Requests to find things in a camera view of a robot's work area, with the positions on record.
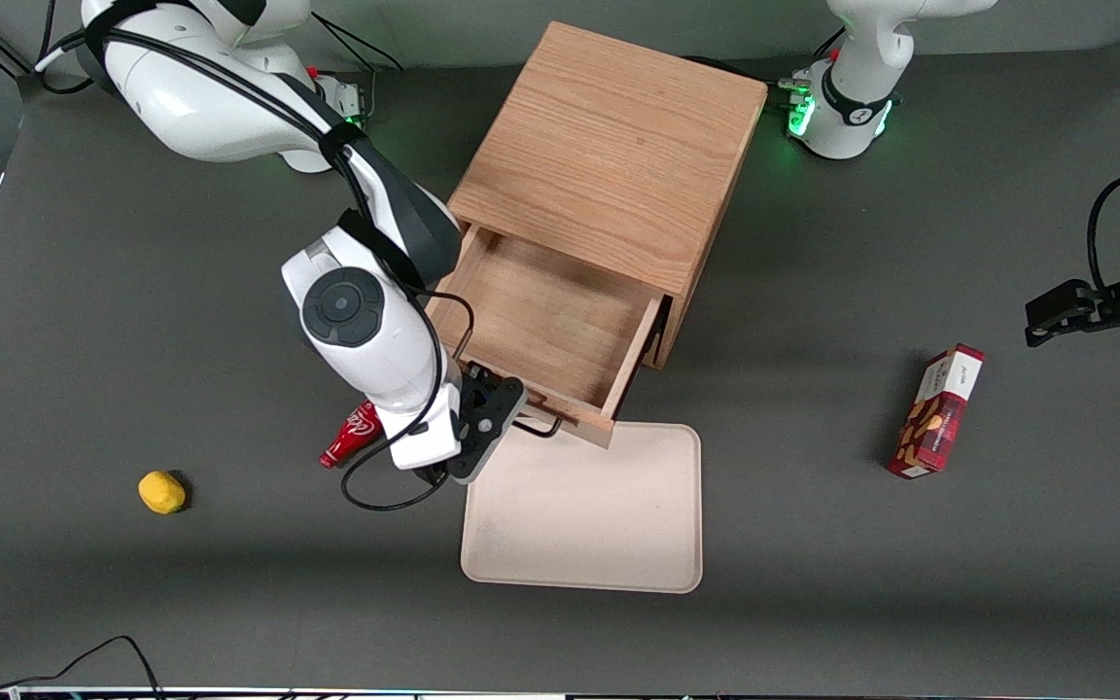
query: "yellow object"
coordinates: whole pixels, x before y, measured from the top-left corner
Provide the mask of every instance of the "yellow object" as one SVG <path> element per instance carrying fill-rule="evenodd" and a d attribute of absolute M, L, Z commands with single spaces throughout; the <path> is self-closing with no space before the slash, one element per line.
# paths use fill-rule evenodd
<path fill-rule="evenodd" d="M 167 515 L 179 511 L 188 494 L 183 484 L 167 473 L 150 473 L 143 476 L 137 485 L 137 493 L 143 503 L 155 513 Z"/>

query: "open drawer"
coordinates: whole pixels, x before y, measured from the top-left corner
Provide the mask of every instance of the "open drawer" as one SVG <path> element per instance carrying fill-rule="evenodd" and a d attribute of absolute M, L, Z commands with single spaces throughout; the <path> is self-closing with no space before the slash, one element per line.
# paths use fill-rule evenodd
<path fill-rule="evenodd" d="M 470 226 L 457 269 L 439 291 L 475 309 L 475 332 L 458 357 L 521 377 L 532 416 L 608 446 L 616 410 L 657 333 L 661 293 L 524 240 Z M 432 298 L 431 323 L 452 351 L 466 311 Z"/>

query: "cabinet top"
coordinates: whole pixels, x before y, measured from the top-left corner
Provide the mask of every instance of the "cabinet top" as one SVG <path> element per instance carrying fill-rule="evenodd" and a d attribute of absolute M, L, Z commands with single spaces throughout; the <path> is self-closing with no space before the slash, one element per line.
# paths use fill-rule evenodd
<path fill-rule="evenodd" d="M 450 208 L 684 293 L 765 99 L 759 81 L 551 22 Z"/>

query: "plastic tray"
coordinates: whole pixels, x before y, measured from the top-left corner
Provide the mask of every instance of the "plastic tray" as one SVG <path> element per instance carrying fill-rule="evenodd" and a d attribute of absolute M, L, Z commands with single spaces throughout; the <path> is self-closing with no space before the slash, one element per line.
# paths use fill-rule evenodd
<path fill-rule="evenodd" d="M 510 430 L 469 486 L 460 568 L 482 584 L 689 594 L 701 470 L 683 424 L 618 422 L 608 449 Z"/>

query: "cardboard box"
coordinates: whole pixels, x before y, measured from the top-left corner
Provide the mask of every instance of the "cardboard box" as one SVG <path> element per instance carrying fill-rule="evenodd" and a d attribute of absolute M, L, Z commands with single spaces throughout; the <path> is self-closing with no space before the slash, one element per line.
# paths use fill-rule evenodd
<path fill-rule="evenodd" d="M 982 366 L 983 353 L 968 345 L 927 363 L 915 404 L 898 435 L 897 451 L 888 463 L 889 473 L 912 479 L 945 469 Z"/>

